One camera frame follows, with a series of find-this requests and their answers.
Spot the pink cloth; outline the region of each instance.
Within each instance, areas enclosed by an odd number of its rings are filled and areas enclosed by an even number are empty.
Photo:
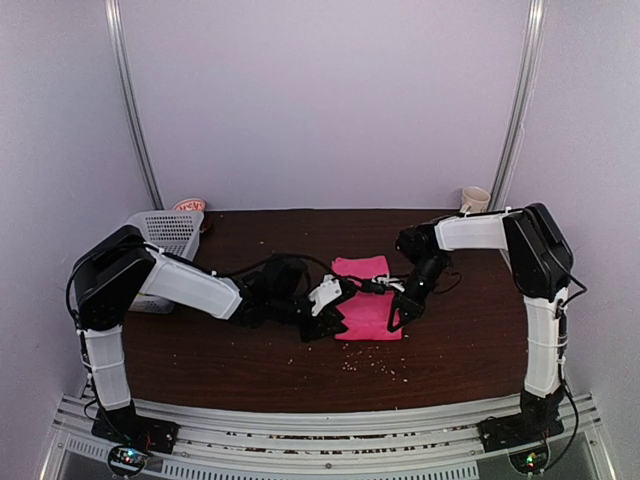
[[[336,258],[331,266],[338,275],[354,275],[360,278],[373,278],[389,273],[389,265],[384,256],[358,260]],[[335,339],[345,341],[401,340],[402,329],[393,333],[387,330],[392,300],[393,292],[387,292],[384,295],[358,292],[355,297],[338,305],[338,310],[345,317],[342,323],[349,330],[339,333]]]

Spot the dark brown tabletop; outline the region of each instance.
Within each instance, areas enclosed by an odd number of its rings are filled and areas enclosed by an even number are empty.
[[[412,265],[394,249],[402,228],[437,210],[292,210],[214,214],[196,261],[237,269],[272,252],[386,255],[392,273]],[[517,393],[526,371],[522,297],[495,251],[452,254],[461,283],[430,296],[423,318],[396,342],[301,343],[291,326],[226,324],[176,306],[129,314],[128,379],[136,398],[251,412],[352,412],[451,404]],[[312,270],[315,282],[321,272]],[[446,287],[449,277],[443,278]]]

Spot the white wall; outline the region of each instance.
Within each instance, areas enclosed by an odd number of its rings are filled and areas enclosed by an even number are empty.
[[[454,207],[458,188],[491,188],[527,15],[511,0],[123,2],[167,207]]]
[[[72,264],[150,202],[103,2],[0,0],[0,12],[0,476],[21,480],[84,378],[63,302]]]
[[[509,204],[543,201],[590,292],[569,374],[593,391],[624,478],[640,457],[640,2],[552,1]]]

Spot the white cup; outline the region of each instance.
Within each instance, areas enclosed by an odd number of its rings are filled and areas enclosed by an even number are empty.
[[[491,194],[480,187],[462,189],[460,213],[482,213],[487,211]]]

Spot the metal frame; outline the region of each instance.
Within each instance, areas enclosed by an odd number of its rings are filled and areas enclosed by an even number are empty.
[[[120,84],[122,86],[122,95],[125,101],[127,119],[129,120],[129,129],[131,130],[133,145],[136,151],[138,164],[142,172],[142,178],[147,192],[151,197],[153,208],[156,210],[164,210],[158,183],[153,173],[151,160],[149,159],[149,151],[147,150],[147,144],[144,140],[138,105],[133,91],[131,72],[129,70],[129,60],[127,58],[127,49],[124,43],[124,30],[122,28],[122,19],[120,18],[120,1],[105,0],[105,7],[107,10],[109,36],[111,37],[111,45],[116,57],[118,73],[120,75]]]
[[[105,457],[110,444],[91,436],[92,421],[83,412],[93,398],[90,388],[81,398],[63,397],[54,420],[51,448],[41,468],[42,480],[57,478],[62,465],[59,457],[65,451],[98,460]],[[153,475],[207,478],[217,472],[237,479],[322,475],[327,480],[365,480],[410,478],[416,472],[461,468],[469,462],[505,455],[505,451],[484,453],[476,424],[488,416],[516,413],[518,402],[519,397],[512,395],[456,405],[345,414],[235,412],[143,400],[136,400],[136,406],[141,415],[180,425],[173,454],[155,455],[154,464],[149,465],[148,472]],[[602,421],[591,395],[576,397],[576,403],[579,431],[588,436],[599,479],[615,480]],[[88,408],[89,415],[95,413],[95,406]],[[575,424],[566,401],[560,415],[566,431],[554,440],[570,436]],[[189,476],[181,477],[176,473],[180,471]]]
[[[502,147],[500,163],[496,171],[496,177],[491,189],[491,201],[488,209],[500,210],[505,206],[506,197],[511,187],[513,172],[522,146],[524,137],[523,120],[527,105],[532,97],[533,84],[537,72],[542,44],[542,27],[546,0],[531,0],[529,4],[529,19],[522,48],[522,60],[516,95],[513,100],[511,118],[507,127],[507,135]]]

